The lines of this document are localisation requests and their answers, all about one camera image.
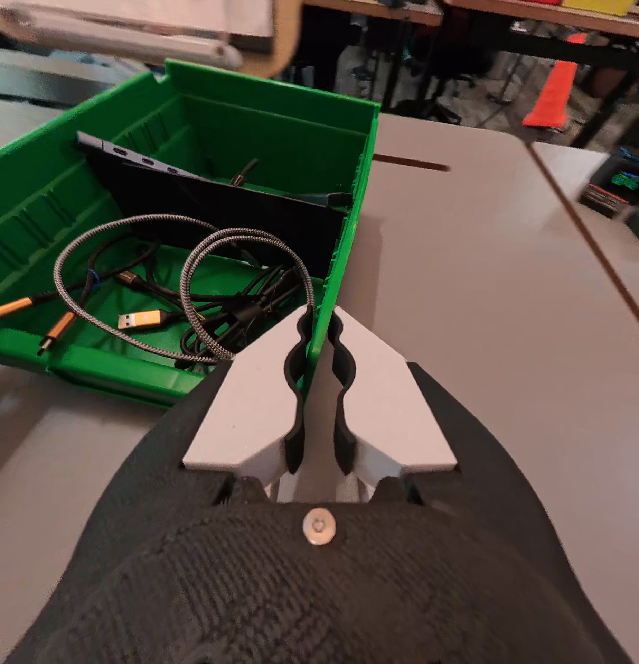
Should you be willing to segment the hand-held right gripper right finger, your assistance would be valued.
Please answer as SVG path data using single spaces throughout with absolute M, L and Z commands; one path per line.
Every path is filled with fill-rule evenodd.
M 330 321 L 332 373 L 340 383 L 334 453 L 369 502 L 382 480 L 451 473 L 456 456 L 409 362 L 343 308 Z

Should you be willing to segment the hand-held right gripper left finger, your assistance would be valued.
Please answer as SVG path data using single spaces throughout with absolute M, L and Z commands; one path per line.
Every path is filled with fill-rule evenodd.
M 306 347 L 314 311 L 298 307 L 227 362 L 182 463 L 191 471 L 254 477 L 263 486 L 295 474 L 305 451 Z

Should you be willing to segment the thick black cable orange plug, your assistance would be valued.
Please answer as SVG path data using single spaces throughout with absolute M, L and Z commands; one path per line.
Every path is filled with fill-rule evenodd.
M 112 279 L 124 288 L 146 294 L 167 305 L 163 309 L 149 308 L 121 314 L 117 328 L 124 333 L 134 330 L 163 329 L 186 321 L 179 292 L 157 279 L 160 240 L 143 240 L 138 246 L 137 258 L 118 268 L 111 268 L 102 273 L 96 271 L 96 263 L 103 253 L 133 237 L 132 232 L 113 237 L 97 247 L 88 259 L 86 268 L 93 271 L 96 276 L 104 277 L 110 273 L 114 275 L 120 270 L 115 276 L 101 278 L 95 283 L 91 292 L 89 284 L 77 287 L 80 282 L 72 284 L 69 290 L 82 289 L 76 301 L 85 305 L 100 283 Z M 257 332 L 263 325 L 281 321 L 284 309 L 289 308 L 289 303 L 297 299 L 298 293 L 304 287 L 297 267 L 284 268 L 279 264 L 263 268 L 256 265 L 254 269 L 256 273 L 252 281 L 237 292 L 223 293 L 219 289 L 216 293 L 191 294 L 193 308 L 199 312 L 201 327 L 215 344 L 224 348 L 229 354 L 239 353 L 246 348 L 255 340 Z

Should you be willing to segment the braided grey cable orange plug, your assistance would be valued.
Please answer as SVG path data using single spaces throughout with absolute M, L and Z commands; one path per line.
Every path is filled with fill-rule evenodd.
M 72 241 L 69 245 L 66 246 L 66 248 L 59 253 L 57 260 L 53 266 L 53 281 L 55 288 L 52 291 L 45 292 L 43 295 L 47 297 L 47 301 L 50 301 L 50 297 L 52 299 L 55 299 L 56 297 L 60 298 L 64 304 L 66 305 L 66 309 L 75 317 L 75 318 L 82 318 L 85 321 L 88 321 L 90 324 L 94 325 L 97 328 L 100 328 L 101 330 L 107 332 L 108 334 L 115 336 L 118 339 L 121 339 L 122 341 L 125 341 L 128 344 L 131 344 L 132 346 L 141 349 L 142 351 L 145 351 L 147 353 L 155 354 L 160 357 L 165 357 L 168 359 L 174 359 L 174 360 L 184 360 L 187 359 L 188 361 L 191 362 L 204 362 L 204 363 L 215 363 L 217 360 L 215 359 L 206 359 L 202 357 L 196 357 L 196 356 L 190 356 L 190 355 L 184 355 L 182 353 L 174 353 L 171 351 L 166 351 L 163 349 L 159 349 L 157 347 L 150 346 L 149 344 L 142 343 L 140 341 L 137 341 L 133 339 L 132 337 L 126 335 L 122 331 L 119 331 L 115 328 L 111 328 L 108 326 L 106 323 L 101 322 L 100 320 L 96 319 L 95 317 L 91 316 L 85 309 L 84 309 L 84 304 L 78 303 L 73 299 L 73 296 L 70 294 L 69 288 L 66 287 L 64 284 L 63 280 L 63 266 L 65 265 L 66 260 L 71 256 L 71 254 L 77 249 L 80 245 L 84 244 L 87 242 L 89 239 L 92 237 L 97 236 L 99 233 L 102 232 L 107 232 L 108 230 L 113 230 L 119 227 L 126 227 L 131 224 L 136 224 L 136 223 L 147 223 L 147 222 L 153 222 L 153 221 L 163 221 L 163 222 L 172 222 L 172 221 L 177 221 L 177 222 L 188 222 L 197 226 L 200 226 L 202 228 L 208 228 L 209 230 L 214 231 L 212 234 L 208 236 L 208 246 L 215 246 L 217 248 L 218 246 L 216 243 L 218 241 L 224 241 L 223 244 L 228 243 L 232 246 L 236 246 L 236 236 L 234 229 L 226 229 L 226 230 L 218 230 L 215 228 L 213 225 L 209 224 L 208 222 L 203 222 L 201 220 L 197 220 L 188 216 L 183 216 L 183 215 L 178 215 L 178 214 L 141 214 L 141 215 L 135 215 L 131 217 L 127 217 L 124 219 L 119 219 L 115 220 L 112 222 L 108 222 L 106 224 L 100 225 L 98 227 L 94 227 L 87 232 L 85 232 L 83 235 L 77 237 L 74 241 Z M 89 284 L 88 288 L 89 291 L 92 291 L 92 288 L 94 287 L 95 283 L 98 283 L 98 281 L 101 278 L 107 278 L 108 276 L 115 276 L 120 270 L 117 270 L 117 272 L 110 273 L 110 275 L 105 275 L 104 277 L 96 276 L 93 271 L 89 270 L 89 268 L 86 269 L 86 276 L 84 278 L 84 281 L 82 281 L 79 286 L 77 287 L 84 287 L 85 285 Z M 22 310 L 25 308 L 28 308 L 30 306 L 33 306 L 35 302 L 32 303 L 32 297 L 30 296 L 29 298 L 21 298 L 20 300 L 17 300 L 12 303 L 8 303 L 7 305 L 0 305 L 0 318 L 5 317 L 9 315 L 10 313 L 15 313 L 18 310 Z M 188 305 L 190 308 L 184 310 L 183 305 L 182 305 L 182 310 L 184 313 L 184 316 L 191 322 L 199 322 L 199 312 L 193 308 L 192 303 Z

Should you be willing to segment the dark grey hub with cable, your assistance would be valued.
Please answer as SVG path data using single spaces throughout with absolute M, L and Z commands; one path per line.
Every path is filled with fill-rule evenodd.
M 132 177 L 136 173 L 152 175 L 154 173 L 171 178 L 175 182 L 202 182 L 224 185 L 215 179 L 201 177 L 188 170 L 174 167 L 152 157 L 147 157 L 131 149 L 117 146 L 107 140 L 91 134 L 77 131 L 75 147 L 85 156 L 93 173 L 106 187 L 117 179 Z

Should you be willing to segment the green divided plastic bin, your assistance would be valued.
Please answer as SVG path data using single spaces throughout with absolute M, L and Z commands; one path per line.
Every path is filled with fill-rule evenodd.
M 378 112 L 365 100 L 167 61 L 162 79 L 143 73 L 1 148 L 0 305 L 30 296 L 35 304 L 0 318 L 0 365 L 170 408 L 218 361 L 233 359 L 199 322 L 125 334 L 215 363 L 147 353 L 43 295 L 55 288 L 59 253 L 88 230 L 135 215 L 178 214 L 234 229 L 239 248 L 224 240 L 208 246 L 214 231 L 188 222 L 131 224 L 75 249 L 63 266 L 64 284 L 84 281 L 95 249 L 129 232 L 134 237 L 103 253 L 96 271 L 127 264 L 141 241 L 158 239 L 157 279 L 179 292 L 184 310 L 192 293 L 241 290 L 256 265 L 297 267 L 304 287 L 282 319 L 309 298 L 315 321 L 300 387 L 306 396 L 355 236 Z M 136 173 L 105 187 L 75 147 L 77 131 L 225 184 Z M 294 199 L 314 193 L 350 193 L 353 205 L 332 209 Z M 123 313 L 166 307 L 112 279 L 84 305 L 115 329 Z M 255 340 L 277 323 L 263 325 Z

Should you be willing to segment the grey desk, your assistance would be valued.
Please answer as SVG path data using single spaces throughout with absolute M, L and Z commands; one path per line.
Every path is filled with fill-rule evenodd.
M 543 503 L 639 663 L 639 322 L 516 139 L 385 116 L 340 306 L 477 417 Z M 125 453 L 203 418 L 91 400 L 40 418 L 0 470 L 0 663 L 35 621 Z

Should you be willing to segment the background wooden desk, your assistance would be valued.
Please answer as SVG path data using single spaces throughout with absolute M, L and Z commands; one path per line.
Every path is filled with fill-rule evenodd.
M 488 12 L 511 19 L 549 22 L 564 27 L 639 39 L 639 21 L 562 5 L 526 1 L 440 1 L 443 11 L 464 9 Z

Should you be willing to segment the grey neighbouring table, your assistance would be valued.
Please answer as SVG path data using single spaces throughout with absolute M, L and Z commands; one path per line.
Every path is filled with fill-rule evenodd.
M 607 159 L 603 152 L 534 142 L 531 156 L 581 236 L 639 322 L 639 239 L 626 225 L 628 208 L 608 219 L 579 202 L 592 174 Z

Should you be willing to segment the dark equipment box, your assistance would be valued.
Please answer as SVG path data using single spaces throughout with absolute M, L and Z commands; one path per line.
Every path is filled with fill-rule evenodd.
M 639 241 L 639 154 L 626 147 L 610 154 L 578 202 L 607 219 L 622 220 Z

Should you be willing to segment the orange cone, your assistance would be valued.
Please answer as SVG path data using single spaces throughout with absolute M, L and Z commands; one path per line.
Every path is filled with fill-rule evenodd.
M 531 111 L 522 120 L 528 128 L 556 129 L 564 127 L 566 112 L 578 64 L 556 61 L 541 88 Z

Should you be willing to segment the instruction sheet on stand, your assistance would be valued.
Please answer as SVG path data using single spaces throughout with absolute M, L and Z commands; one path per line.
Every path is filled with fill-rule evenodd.
M 296 52 L 302 1 L 273 1 L 274 36 L 176 32 L 38 14 L 0 12 L 0 33 L 18 43 L 117 56 L 146 64 L 166 60 L 203 64 L 263 79 L 274 78 Z

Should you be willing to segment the yellow plastic bin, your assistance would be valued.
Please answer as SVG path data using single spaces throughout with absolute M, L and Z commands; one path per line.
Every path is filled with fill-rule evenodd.
M 625 17 L 638 1 L 561 1 L 566 9 L 599 13 L 608 16 Z

